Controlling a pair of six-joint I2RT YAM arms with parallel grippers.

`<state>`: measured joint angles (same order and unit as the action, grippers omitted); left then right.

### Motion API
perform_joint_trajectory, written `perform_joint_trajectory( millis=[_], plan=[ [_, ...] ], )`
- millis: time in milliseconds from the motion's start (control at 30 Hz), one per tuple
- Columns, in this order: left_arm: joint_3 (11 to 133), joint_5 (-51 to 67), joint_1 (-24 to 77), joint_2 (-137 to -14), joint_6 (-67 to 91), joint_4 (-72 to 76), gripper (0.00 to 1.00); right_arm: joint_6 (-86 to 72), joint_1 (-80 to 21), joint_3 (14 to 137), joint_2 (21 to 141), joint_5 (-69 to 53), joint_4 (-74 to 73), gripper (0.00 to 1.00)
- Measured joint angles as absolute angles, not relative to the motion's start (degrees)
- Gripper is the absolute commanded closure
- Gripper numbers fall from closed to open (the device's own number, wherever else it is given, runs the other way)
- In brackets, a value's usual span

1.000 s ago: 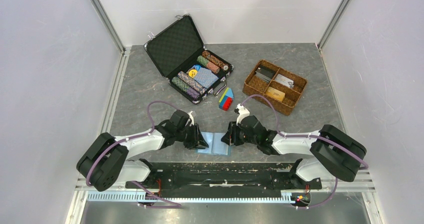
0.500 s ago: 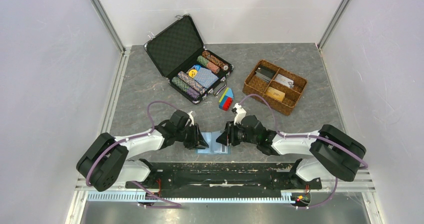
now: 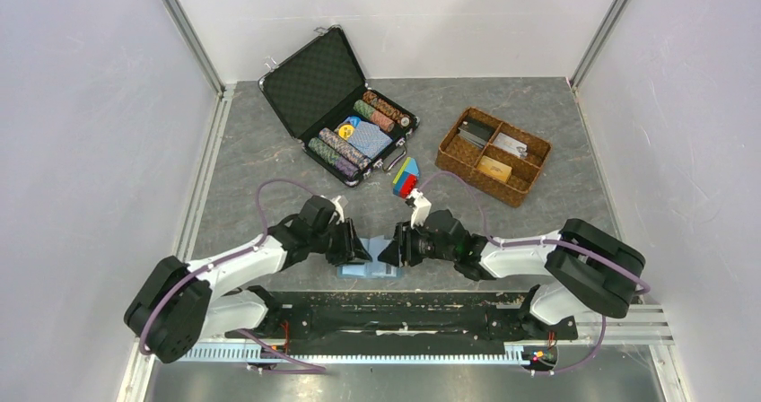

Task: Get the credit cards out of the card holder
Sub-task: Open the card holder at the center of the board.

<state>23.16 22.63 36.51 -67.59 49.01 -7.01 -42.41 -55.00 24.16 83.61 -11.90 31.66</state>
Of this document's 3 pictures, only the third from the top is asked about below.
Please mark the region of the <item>blue card holder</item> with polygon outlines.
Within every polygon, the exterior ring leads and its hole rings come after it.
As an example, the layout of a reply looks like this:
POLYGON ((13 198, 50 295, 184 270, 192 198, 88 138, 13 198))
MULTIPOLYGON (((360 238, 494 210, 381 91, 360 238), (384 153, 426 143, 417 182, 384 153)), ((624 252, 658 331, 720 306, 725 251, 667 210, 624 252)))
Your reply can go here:
POLYGON ((342 265, 337 270, 339 278, 353 279, 396 279, 401 277, 398 267, 380 262, 380 253, 388 247, 390 240, 383 236, 361 238, 362 246, 369 252, 371 260, 361 264, 342 265))

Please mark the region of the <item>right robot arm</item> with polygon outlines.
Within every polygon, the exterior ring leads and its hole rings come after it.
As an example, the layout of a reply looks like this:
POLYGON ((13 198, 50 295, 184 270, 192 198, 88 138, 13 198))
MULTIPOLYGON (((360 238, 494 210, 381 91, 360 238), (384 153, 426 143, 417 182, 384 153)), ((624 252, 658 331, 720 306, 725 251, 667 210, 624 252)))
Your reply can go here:
POLYGON ((650 290, 642 279, 646 260, 641 253, 577 218, 558 231, 504 239, 469 232, 451 211, 440 210, 421 224, 398 223, 379 255, 394 267, 417 266, 427 258, 449 261, 474 281, 552 278, 552 283, 530 289, 518 314, 520 330, 530 337, 589 311, 622 319, 633 298, 650 290))

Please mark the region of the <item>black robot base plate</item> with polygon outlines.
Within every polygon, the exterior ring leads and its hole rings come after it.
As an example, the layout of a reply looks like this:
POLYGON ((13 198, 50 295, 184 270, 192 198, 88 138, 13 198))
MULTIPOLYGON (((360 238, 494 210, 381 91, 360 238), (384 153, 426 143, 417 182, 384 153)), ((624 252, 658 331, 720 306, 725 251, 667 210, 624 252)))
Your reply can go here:
POLYGON ((576 322, 529 317, 526 293, 269 292, 251 330, 290 355, 499 354, 506 343, 573 341, 576 322))

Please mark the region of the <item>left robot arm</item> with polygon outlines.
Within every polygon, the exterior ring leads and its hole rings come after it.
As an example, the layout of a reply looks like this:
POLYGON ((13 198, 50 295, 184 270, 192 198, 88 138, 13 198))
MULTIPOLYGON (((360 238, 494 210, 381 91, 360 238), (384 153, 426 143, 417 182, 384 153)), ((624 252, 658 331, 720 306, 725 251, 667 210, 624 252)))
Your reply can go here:
POLYGON ((272 336, 282 325, 276 302, 246 285, 301 263, 312 254, 336 267, 371 261, 346 217, 342 196, 310 197, 297 214, 210 258, 161 259, 124 315, 143 355, 163 363, 184 356, 198 340, 232 331, 272 336))

